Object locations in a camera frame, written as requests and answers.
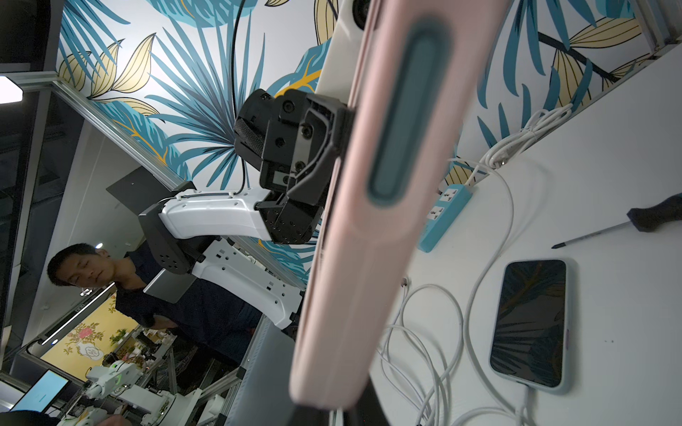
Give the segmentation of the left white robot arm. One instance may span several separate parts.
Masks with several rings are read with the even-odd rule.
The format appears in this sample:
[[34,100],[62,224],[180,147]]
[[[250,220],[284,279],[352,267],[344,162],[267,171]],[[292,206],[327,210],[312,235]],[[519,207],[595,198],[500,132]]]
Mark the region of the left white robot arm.
[[277,328],[296,325],[303,289],[237,248],[243,238],[283,245],[314,238],[352,126],[353,111],[338,99],[252,93],[234,123],[234,150],[259,171],[258,187],[240,195],[188,188],[147,208],[139,220],[156,262],[228,290]]

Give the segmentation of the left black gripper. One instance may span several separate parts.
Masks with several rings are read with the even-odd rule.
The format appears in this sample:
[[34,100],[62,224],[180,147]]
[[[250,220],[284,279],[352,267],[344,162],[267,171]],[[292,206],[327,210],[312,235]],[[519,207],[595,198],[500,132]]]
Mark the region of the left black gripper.
[[255,210],[271,241],[302,244],[314,236],[354,116],[338,99],[299,90],[275,98],[258,89],[243,103],[234,149],[268,191]]

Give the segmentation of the black phone light case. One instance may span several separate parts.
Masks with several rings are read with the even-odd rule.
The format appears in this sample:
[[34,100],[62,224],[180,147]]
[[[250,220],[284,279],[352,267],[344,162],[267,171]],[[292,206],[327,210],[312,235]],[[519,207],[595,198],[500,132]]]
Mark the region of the black phone light case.
[[506,380],[559,394],[568,387],[572,282],[546,258],[504,268],[488,365]]

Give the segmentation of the pink case phone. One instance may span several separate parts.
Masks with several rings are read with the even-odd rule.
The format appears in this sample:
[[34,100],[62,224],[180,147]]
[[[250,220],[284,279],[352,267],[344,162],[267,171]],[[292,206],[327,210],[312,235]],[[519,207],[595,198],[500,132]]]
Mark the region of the pink case phone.
[[348,105],[353,128],[314,256],[291,365],[299,406],[362,395],[506,1],[374,1]]

